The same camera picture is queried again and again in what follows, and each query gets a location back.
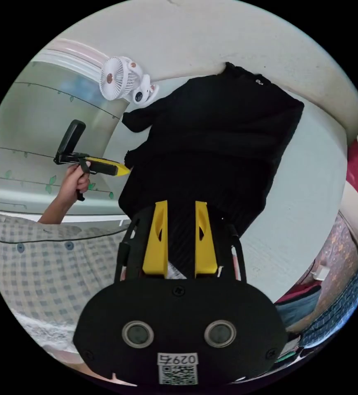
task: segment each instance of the checkered bedsheet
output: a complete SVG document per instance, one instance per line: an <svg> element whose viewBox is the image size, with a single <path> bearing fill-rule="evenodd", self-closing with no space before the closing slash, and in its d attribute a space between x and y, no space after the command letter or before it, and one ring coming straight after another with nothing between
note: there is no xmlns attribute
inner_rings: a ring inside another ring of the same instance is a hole
<svg viewBox="0 0 358 395"><path fill-rule="evenodd" d="M76 352L86 303L114 282L126 227L80 229L0 215L0 292L40 346ZM170 278L183 278L169 265Z"/></svg>

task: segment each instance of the plaid fabric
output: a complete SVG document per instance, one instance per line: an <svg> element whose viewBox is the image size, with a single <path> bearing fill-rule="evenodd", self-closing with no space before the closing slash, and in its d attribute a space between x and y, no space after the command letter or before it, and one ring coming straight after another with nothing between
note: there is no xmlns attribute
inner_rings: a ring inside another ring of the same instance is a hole
<svg viewBox="0 0 358 395"><path fill-rule="evenodd" d="M358 305L358 271L336 301L325 310L303 333L301 347L311 347L335 333L347 312Z"/></svg>
<svg viewBox="0 0 358 395"><path fill-rule="evenodd" d="M82 230L0 215L0 292L40 346L77 352L72 337L80 313L113 284L126 230ZM183 278L170 264L168 276Z"/></svg>

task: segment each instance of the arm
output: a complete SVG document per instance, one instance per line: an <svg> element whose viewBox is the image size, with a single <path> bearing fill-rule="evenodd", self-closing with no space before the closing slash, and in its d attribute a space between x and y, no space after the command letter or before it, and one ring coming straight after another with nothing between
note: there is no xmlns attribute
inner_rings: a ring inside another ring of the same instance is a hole
<svg viewBox="0 0 358 395"><path fill-rule="evenodd" d="M89 174L84 174L79 165L69 166L57 197L47 207L38 222L48 225L60 224L77 200L76 190L81 193L88 190L90 183L88 177Z"/></svg>

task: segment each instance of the white wall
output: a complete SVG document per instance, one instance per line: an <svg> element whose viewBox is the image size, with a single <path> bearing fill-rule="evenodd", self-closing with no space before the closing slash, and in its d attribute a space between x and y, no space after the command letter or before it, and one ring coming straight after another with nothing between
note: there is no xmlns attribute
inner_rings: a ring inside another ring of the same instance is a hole
<svg viewBox="0 0 358 395"><path fill-rule="evenodd" d="M154 80L217 73L230 61L319 105L358 133L358 93L338 64L285 20L234 0L130 0L58 36L141 63Z"/></svg>

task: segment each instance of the label sticker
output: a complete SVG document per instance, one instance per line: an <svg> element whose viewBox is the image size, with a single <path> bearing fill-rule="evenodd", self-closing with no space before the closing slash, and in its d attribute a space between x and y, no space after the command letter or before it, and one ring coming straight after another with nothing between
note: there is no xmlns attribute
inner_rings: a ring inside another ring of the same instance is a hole
<svg viewBox="0 0 358 395"><path fill-rule="evenodd" d="M160 384L170 386L189 386L198 384L197 353L158 353L157 365Z"/></svg>

